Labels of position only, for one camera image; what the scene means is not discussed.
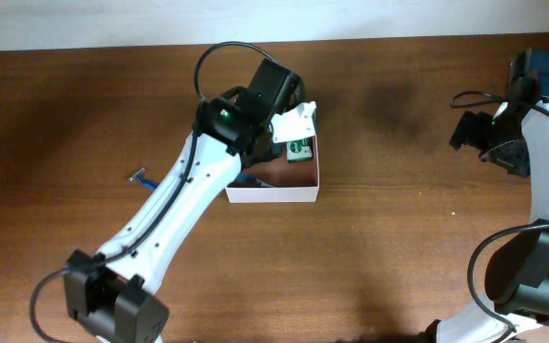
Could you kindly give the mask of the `blue white toothbrush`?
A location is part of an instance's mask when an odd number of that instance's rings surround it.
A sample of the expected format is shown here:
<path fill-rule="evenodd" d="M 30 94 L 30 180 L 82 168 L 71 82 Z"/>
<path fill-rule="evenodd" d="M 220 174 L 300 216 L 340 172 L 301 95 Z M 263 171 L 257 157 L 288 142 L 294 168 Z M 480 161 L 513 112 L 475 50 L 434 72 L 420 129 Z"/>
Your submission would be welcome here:
<path fill-rule="evenodd" d="M 251 175 L 248 175 L 248 174 L 245 174 L 245 173 L 240 173 L 238 175 L 238 177 L 235 179 L 234 182 L 238 183 L 238 184 L 256 184 L 257 186 L 259 186 L 261 188 L 272 188 L 273 187 L 273 185 L 268 184 L 268 183 L 266 183 L 265 181 L 263 181 L 259 178 L 256 178 L 254 176 L 251 176 Z"/>

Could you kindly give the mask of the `green white soap box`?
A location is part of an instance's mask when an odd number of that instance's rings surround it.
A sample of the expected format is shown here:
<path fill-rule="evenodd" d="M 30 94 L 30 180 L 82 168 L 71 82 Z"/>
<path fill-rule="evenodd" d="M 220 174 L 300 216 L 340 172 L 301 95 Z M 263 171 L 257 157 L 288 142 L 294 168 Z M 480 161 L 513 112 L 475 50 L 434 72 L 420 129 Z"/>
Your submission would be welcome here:
<path fill-rule="evenodd" d="M 287 160 L 289 163 L 311 161 L 314 158 L 312 139 L 304 138 L 286 143 Z"/>

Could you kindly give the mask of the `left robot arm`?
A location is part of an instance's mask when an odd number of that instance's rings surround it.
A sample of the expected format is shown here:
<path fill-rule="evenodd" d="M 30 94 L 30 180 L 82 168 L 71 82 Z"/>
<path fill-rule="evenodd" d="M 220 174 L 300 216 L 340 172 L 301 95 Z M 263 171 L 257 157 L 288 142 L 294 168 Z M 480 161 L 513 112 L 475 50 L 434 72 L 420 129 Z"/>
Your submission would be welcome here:
<path fill-rule="evenodd" d="M 176 251 L 214 199 L 271 146 L 315 134 L 299 75 L 264 59 L 249 86 L 198 103 L 168 174 L 128 224 L 63 271 L 67 312 L 101 342 L 158 342 L 170 311 L 156 297 Z"/>

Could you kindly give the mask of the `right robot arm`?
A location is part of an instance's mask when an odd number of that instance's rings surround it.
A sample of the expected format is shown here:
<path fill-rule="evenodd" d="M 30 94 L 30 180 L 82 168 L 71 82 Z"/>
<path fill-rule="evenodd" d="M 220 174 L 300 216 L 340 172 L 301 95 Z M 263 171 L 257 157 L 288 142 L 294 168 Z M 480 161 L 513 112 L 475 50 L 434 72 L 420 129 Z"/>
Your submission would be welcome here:
<path fill-rule="evenodd" d="M 549 327 L 549 51 L 530 48 L 510 62 L 502 96 L 479 94 L 495 113 L 473 103 L 462 109 L 449 144 L 470 146 L 479 159 L 531 182 L 526 225 L 496 232 L 473 251 L 467 268 L 471 302 L 459 313 L 434 321 L 422 342 L 508 342 Z"/>

